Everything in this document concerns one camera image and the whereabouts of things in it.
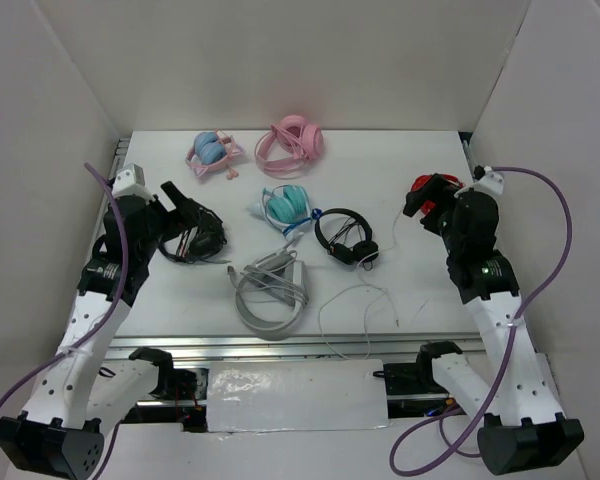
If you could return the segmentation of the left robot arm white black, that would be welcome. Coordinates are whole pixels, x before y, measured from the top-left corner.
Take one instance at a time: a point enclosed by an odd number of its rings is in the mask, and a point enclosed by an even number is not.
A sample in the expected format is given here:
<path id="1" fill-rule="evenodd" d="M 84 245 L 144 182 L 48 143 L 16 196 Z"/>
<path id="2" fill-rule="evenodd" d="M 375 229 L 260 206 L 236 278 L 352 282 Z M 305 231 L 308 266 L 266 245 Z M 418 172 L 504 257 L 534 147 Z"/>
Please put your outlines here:
<path id="1" fill-rule="evenodd" d="M 96 478 L 109 455 L 106 437 L 134 404 L 175 390 L 172 357 L 160 349 L 139 347 L 112 377 L 99 375 L 160 243 L 197 224 L 198 203 L 172 182 L 161 188 L 172 210 L 139 181 L 105 182 L 103 232 L 81 272 L 61 344 L 34 369 L 42 379 L 21 412 L 0 416 L 0 448 L 15 468 L 60 479 Z"/>

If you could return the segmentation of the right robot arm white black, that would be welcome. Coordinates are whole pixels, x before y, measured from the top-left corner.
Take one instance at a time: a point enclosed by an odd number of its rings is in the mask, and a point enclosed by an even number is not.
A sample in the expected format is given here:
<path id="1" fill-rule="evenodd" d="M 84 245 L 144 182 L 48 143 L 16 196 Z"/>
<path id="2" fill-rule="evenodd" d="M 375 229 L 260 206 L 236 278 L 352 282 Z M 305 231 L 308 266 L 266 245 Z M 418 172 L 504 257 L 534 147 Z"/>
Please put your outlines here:
<path id="1" fill-rule="evenodd" d="M 415 475 L 457 453 L 471 434 L 477 436 L 480 458 L 493 475 L 558 466 L 584 439 L 580 421 L 566 417 L 543 375 L 524 320 L 528 301 L 511 263 L 496 248 L 495 198 L 502 191 L 502 177 L 489 171 L 470 186 L 433 174 L 406 196 L 406 216 L 432 205 L 420 222 L 442 239 L 450 279 L 495 370 L 494 380 L 486 383 L 454 343 L 421 348 L 415 368 L 418 385 L 430 392 L 444 388 L 471 422 L 443 454 L 414 470 Z"/>

